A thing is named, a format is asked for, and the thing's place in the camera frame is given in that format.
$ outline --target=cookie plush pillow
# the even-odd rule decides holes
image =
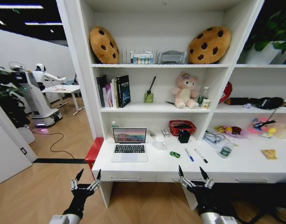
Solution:
[[[231,33],[226,27],[211,27],[202,31],[189,44],[188,63],[215,63],[227,51],[230,39]]]
[[[91,48],[103,64],[117,64],[119,52],[116,41],[103,27],[94,27],[89,33]]]

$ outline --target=red stool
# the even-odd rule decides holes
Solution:
[[[100,148],[103,142],[104,142],[104,138],[102,137],[96,138],[93,144],[91,145],[87,156],[85,157],[85,161],[88,163],[90,170],[92,170],[93,164],[96,160],[98,153],[100,152]]]

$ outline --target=trackpad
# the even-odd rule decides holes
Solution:
[[[123,153],[121,162],[137,162],[137,153]]]

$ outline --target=desk surface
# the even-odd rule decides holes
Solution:
[[[177,172],[178,165],[181,165],[185,172],[198,173],[199,166],[211,173],[286,173],[286,140],[267,139],[257,135],[237,139],[239,146],[226,159],[220,157],[216,149],[204,140],[198,142],[194,137],[187,144],[180,144],[173,136],[167,138],[168,150],[157,150],[152,145],[153,141],[149,135],[146,137],[148,162],[111,162],[114,140],[108,138],[102,144],[92,171]],[[184,148],[189,149],[194,162],[191,162]],[[195,148],[208,160],[207,164],[197,155]],[[261,149],[276,149],[278,159],[266,159]],[[180,158],[169,155],[170,151],[180,153]]]
[[[51,93],[73,93],[80,90],[79,85],[55,85],[48,87],[41,92],[51,92]]]

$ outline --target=wooden floor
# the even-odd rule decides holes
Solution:
[[[63,119],[54,126],[38,131],[38,133],[63,133],[64,138],[53,147],[53,150],[66,150],[75,158],[84,159],[93,142],[86,109],[73,116],[72,114],[76,110],[72,98],[67,98],[64,101],[68,102],[68,104],[59,108]],[[79,107],[84,106],[82,98],[77,98],[77,102]],[[59,103],[56,102],[52,104],[52,107],[55,108],[58,105]],[[30,128],[34,131],[39,130],[33,123],[30,124]],[[39,158],[71,158],[67,153],[53,153],[50,151],[51,145],[61,137],[60,134],[34,134],[34,136],[36,140],[30,144],[30,147]]]
[[[54,150],[67,150],[84,158],[92,136],[85,110],[73,116],[69,98],[60,108],[63,119],[44,133],[61,132],[64,139]],[[65,153],[52,153],[49,148],[60,136],[36,135],[31,147],[41,158],[69,158]],[[0,184],[0,224],[47,224],[60,215],[72,200],[70,181],[84,168],[82,183],[93,177],[87,164],[33,164]],[[258,211],[248,203],[235,203],[239,216],[250,219]],[[105,208],[100,192],[87,199],[82,224],[201,224],[195,210],[190,210],[178,183],[114,183],[110,206]],[[259,224],[277,223],[265,216]]]

